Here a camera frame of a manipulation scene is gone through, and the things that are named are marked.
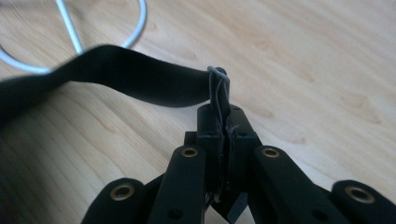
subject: black folding mechanism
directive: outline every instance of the black folding mechanism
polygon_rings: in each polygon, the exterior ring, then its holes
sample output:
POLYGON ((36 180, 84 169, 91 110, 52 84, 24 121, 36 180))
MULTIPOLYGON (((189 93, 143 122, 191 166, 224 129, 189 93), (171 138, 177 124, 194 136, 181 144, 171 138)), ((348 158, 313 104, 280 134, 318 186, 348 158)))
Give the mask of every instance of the black folding mechanism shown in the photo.
POLYGON ((235 223, 249 206, 256 223, 396 223, 396 206, 362 183, 316 186, 280 148, 264 146, 244 111, 229 103, 222 68, 198 71, 113 46, 92 49, 42 76, 0 83, 0 128, 68 81, 94 82, 137 99, 173 107, 196 105, 197 131, 186 132, 163 175, 143 185, 108 184, 84 224, 203 223, 212 206, 235 223))

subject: brass rivet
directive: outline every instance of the brass rivet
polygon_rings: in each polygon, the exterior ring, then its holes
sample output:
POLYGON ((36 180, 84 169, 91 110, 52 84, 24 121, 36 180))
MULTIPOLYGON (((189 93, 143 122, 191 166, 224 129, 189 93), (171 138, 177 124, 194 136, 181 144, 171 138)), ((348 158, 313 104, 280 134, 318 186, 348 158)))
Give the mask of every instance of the brass rivet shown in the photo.
POLYGON ((123 201, 134 194, 134 186, 129 183, 120 184, 110 192, 110 197, 114 201, 123 201))
POLYGON ((262 155, 270 158, 276 158, 279 156, 279 152, 272 148, 265 148, 262 150, 262 155))
POLYGON ((194 157, 198 155, 198 150, 195 148, 185 148, 181 151, 181 155, 184 157, 194 157))
POLYGON ((358 201, 360 203, 373 203, 375 198, 373 194, 369 193, 365 189, 361 189, 358 187, 348 186, 346 187, 346 194, 351 197, 353 200, 358 201))

